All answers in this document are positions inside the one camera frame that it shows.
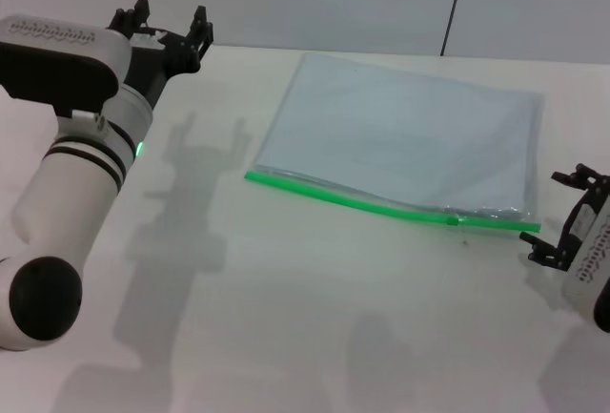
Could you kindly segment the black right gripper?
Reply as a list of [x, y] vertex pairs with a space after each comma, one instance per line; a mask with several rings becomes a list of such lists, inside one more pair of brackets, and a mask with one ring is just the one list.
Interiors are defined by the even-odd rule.
[[580, 163], [574, 172], [553, 172], [551, 178], [563, 186], [584, 191], [565, 220], [557, 248], [526, 232], [521, 232], [519, 239], [530, 245], [527, 255], [530, 261], [567, 271], [609, 197], [609, 176]]

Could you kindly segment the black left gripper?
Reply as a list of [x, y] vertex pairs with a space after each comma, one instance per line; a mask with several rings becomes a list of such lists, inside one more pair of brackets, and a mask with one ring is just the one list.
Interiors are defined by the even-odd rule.
[[143, 31], [160, 48], [132, 44], [132, 57], [124, 85], [136, 90], [154, 108], [170, 79], [181, 74], [197, 73], [201, 57], [214, 42], [214, 25], [207, 10], [198, 6], [186, 36], [162, 29], [142, 27], [150, 16], [149, 0], [137, 0], [131, 9], [118, 9], [109, 30], [135, 37]]

